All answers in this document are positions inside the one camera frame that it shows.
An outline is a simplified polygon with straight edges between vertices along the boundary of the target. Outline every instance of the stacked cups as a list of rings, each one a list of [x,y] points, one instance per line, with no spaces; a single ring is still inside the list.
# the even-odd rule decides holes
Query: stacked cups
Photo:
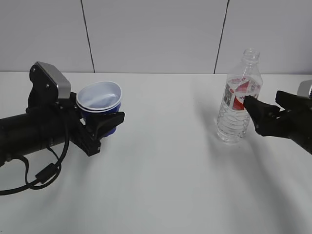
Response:
[[[101,81],[84,87],[78,94],[76,103],[85,119],[91,113],[110,114],[119,111],[121,106],[121,87],[112,81]],[[104,137],[113,134],[116,128]]]

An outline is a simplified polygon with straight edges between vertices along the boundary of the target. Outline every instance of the bottle neck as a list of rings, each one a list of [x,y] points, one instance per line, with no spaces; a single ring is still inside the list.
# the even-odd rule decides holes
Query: bottle neck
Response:
[[[245,66],[248,66],[248,67],[257,66],[257,64],[258,64],[258,61],[250,61],[250,60],[245,59],[244,57],[242,58],[241,62]]]

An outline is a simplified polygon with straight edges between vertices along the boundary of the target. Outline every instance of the clear plastic bottle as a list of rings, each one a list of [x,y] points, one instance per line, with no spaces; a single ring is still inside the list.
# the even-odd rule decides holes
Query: clear plastic bottle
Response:
[[[258,98],[263,84],[259,55],[254,49],[245,50],[241,63],[228,74],[217,119],[217,134],[227,143],[237,143],[245,136],[250,120],[243,106],[245,96]]]

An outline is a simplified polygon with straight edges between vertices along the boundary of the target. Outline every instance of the white tabletop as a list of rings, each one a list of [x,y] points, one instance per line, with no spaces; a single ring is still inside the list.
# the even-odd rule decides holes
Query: white tabletop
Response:
[[[74,144],[59,178],[41,191],[0,197],[2,234],[312,233],[312,156],[290,140],[216,138],[225,75],[65,73],[77,92],[112,80],[125,122],[88,157]],[[263,75],[259,99],[296,93],[312,76]],[[22,114],[28,73],[0,73],[0,118]],[[62,145],[55,149],[60,153]],[[29,180],[49,162],[28,156]],[[0,168],[0,189],[23,185],[24,165]]]

